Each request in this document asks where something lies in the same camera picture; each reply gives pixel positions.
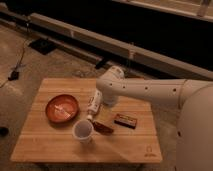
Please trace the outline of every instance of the white bottle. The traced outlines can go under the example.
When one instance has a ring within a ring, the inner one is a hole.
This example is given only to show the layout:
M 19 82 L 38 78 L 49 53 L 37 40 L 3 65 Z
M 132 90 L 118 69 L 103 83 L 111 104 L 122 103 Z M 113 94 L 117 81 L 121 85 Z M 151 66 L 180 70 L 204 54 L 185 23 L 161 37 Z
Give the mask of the white bottle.
M 102 93 L 96 89 L 90 98 L 87 107 L 87 119 L 93 121 L 94 116 L 98 113 L 102 103 Z

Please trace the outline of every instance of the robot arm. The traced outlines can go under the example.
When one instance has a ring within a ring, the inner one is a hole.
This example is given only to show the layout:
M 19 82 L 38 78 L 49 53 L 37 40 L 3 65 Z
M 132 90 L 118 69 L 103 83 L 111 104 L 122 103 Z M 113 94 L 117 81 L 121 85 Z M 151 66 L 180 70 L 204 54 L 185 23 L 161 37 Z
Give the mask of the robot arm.
M 96 86 L 103 94 L 103 102 L 109 106 L 116 104 L 118 96 L 127 96 L 181 108 L 188 97 L 209 84 L 212 82 L 186 79 L 125 79 L 122 69 L 113 66 L 97 80 Z
M 177 171 L 213 170 L 213 82 L 124 79 L 122 69 L 113 66 L 96 87 L 109 106 L 118 96 L 127 96 L 180 108 Z

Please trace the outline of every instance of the white cup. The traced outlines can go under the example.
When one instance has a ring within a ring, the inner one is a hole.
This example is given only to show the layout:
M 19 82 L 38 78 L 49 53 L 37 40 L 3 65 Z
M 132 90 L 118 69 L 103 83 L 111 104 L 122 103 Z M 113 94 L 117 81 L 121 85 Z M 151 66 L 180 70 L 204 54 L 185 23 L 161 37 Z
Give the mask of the white cup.
M 72 129 L 72 134 L 75 139 L 81 143 L 89 143 L 92 139 L 93 125 L 88 120 L 80 120 L 75 123 Z

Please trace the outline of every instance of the red bowl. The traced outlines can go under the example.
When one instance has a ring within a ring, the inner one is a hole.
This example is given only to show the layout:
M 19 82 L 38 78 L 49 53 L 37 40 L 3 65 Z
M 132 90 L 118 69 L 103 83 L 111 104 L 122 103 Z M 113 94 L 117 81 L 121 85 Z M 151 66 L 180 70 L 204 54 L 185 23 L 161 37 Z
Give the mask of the red bowl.
M 54 123 L 66 122 L 78 114 L 78 101 L 71 95 L 62 94 L 51 99 L 45 111 L 50 121 Z

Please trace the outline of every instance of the black wall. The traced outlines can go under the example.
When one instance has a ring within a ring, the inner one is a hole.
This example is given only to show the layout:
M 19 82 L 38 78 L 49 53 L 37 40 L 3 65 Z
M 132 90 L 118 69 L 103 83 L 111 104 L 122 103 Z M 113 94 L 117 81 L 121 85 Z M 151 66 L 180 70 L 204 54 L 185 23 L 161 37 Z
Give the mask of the black wall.
M 213 23 L 110 0 L 6 0 L 10 10 L 37 12 L 213 70 Z

